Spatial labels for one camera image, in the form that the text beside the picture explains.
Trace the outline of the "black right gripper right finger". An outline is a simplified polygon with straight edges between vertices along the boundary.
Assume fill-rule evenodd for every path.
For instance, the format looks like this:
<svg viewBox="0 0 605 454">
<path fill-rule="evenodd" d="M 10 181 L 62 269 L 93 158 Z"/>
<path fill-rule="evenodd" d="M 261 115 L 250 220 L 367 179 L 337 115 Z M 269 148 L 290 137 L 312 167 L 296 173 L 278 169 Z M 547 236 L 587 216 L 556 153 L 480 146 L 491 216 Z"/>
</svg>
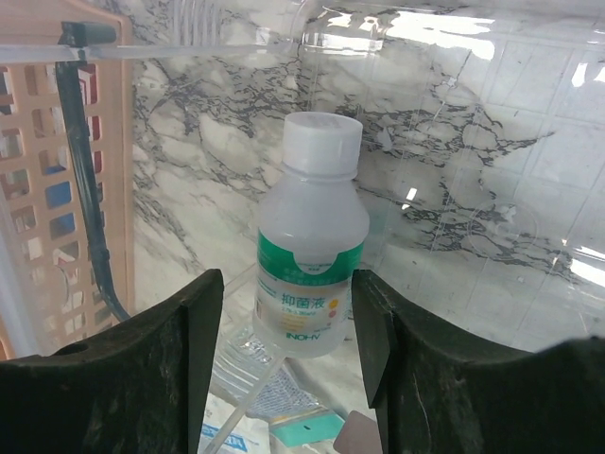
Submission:
<svg viewBox="0 0 605 454">
<path fill-rule="evenodd" d="M 373 271 L 352 281 L 365 394 L 386 453 L 600 453 L 604 341 L 536 353 L 415 305 Z"/>
</svg>

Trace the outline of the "cotton swab pack teal header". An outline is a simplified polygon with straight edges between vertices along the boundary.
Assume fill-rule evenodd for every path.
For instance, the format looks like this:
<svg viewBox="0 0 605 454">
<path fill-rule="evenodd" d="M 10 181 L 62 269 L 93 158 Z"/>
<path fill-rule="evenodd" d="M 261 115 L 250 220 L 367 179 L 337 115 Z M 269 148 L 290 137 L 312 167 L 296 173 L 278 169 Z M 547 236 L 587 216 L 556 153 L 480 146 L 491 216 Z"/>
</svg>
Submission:
<svg viewBox="0 0 605 454">
<path fill-rule="evenodd" d="M 239 404 L 271 362 L 271 354 L 249 325 L 236 328 L 218 343 L 211 389 L 229 403 Z M 271 438 L 283 448 L 333 442 L 344 426 L 337 413 L 299 383 L 286 361 L 254 398 L 245 415 L 268 423 Z"/>
</svg>

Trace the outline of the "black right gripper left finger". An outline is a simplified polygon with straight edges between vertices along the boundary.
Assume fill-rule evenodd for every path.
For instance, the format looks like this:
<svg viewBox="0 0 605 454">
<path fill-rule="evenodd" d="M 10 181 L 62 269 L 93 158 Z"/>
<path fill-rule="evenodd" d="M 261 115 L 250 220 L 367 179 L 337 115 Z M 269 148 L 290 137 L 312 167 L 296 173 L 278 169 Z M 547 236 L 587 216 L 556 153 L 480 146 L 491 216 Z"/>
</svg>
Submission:
<svg viewBox="0 0 605 454">
<path fill-rule="evenodd" d="M 51 356 L 2 362 L 2 452 L 197 452 L 223 292 L 208 270 Z"/>
</svg>

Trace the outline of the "clear plastic medicine box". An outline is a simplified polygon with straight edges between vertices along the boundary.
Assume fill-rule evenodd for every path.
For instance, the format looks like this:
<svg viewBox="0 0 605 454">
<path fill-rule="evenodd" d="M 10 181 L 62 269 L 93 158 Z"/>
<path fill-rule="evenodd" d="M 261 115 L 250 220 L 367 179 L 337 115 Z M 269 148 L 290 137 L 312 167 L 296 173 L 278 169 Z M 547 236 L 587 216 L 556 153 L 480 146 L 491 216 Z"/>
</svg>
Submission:
<svg viewBox="0 0 605 454">
<path fill-rule="evenodd" d="M 134 309 L 210 268 L 253 304 L 261 199 L 287 114 L 361 122 L 361 264 L 416 304 L 534 351 L 604 333 L 600 1 L 85 1 L 127 17 Z M 55 74 L 84 212 L 98 218 L 78 66 Z"/>
</svg>

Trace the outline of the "brown bottle orange cap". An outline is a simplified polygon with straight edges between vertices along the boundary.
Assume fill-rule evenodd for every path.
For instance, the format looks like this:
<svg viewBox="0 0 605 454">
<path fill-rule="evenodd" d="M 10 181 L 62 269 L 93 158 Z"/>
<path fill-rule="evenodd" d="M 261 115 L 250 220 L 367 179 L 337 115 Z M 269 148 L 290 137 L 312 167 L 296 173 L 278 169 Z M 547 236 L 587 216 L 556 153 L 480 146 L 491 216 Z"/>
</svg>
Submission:
<svg viewBox="0 0 605 454">
<path fill-rule="evenodd" d="M 382 444 L 377 423 L 359 411 L 352 410 L 333 448 L 340 454 L 382 454 Z"/>
</svg>

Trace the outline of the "white disinfectant bottle green label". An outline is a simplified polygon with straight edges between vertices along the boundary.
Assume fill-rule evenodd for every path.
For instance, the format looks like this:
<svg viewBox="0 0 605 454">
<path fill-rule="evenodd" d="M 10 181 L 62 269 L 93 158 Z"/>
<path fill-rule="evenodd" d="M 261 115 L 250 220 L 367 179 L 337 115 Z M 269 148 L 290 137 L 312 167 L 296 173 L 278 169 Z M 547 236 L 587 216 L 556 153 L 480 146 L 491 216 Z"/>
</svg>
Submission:
<svg viewBox="0 0 605 454">
<path fill-rule="evenodd" d="M 345 339 L 351 286 L 370 217 L 354 187 L 363 126 L 321 112 L 290 113 L 283 175 L 258 208 L 252 325 L 286 358 L 317 358 Z"/>
</svg>

